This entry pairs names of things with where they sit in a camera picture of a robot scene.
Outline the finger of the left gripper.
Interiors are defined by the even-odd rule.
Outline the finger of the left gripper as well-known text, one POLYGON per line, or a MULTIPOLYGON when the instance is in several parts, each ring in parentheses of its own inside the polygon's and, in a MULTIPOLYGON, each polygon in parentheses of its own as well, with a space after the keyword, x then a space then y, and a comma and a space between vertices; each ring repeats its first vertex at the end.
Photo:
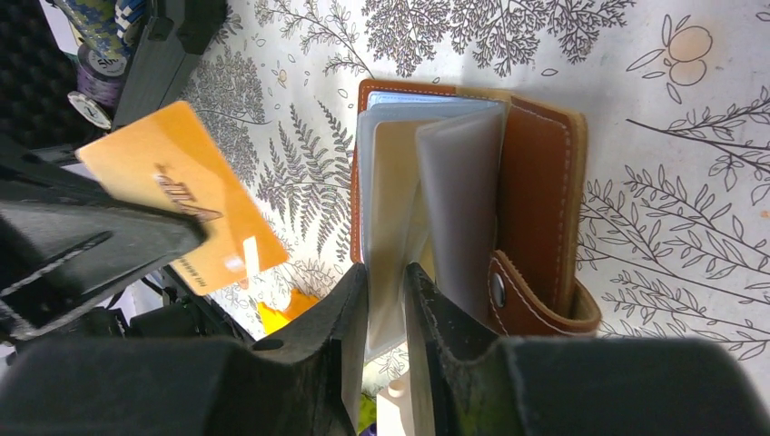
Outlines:
POLYGON ((1 137, 4 342, 66 325, 206 239, 190 215, 116 200, 1 137))

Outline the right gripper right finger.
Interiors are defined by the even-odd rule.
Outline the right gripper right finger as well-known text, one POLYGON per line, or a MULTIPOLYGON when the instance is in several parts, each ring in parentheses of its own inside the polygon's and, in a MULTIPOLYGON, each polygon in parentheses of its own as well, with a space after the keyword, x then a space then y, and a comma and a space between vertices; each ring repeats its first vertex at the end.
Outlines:
POLYGON ((444 295, 418 263, 404 272, 410 386, 418 435, 491 435, 497 335, 444 295))

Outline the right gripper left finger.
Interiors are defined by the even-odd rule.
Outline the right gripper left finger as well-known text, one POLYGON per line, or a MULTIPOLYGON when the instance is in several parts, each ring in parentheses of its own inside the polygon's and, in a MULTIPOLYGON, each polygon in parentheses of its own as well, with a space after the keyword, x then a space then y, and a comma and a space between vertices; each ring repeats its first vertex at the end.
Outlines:
POLYGON ((367 335, 366 267, 354 263, 307 312, 252 346, 261 435, 353 435, 367 335))

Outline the brown leather card holder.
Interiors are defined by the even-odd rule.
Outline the brown leather card holder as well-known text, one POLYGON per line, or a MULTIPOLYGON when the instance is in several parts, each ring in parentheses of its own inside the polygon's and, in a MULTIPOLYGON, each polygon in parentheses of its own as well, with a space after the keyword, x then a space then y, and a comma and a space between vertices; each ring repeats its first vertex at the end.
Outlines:
POLYGON ((365 357, 407 338, 405 268, 510 336, 593 336, 575 268, 587 123, 509 91, 360 83, 351 249, 370 281, 365 357))

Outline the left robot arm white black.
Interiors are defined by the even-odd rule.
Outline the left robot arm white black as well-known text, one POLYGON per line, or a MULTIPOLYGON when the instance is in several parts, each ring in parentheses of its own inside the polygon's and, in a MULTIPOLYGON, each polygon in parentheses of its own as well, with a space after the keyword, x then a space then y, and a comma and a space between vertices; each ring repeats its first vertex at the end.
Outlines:
POLYGON ((114 199, 2 137, 1 339, 17 350, 67 334, 252 343, 171 270, 204 240, 192 219, 114 199))

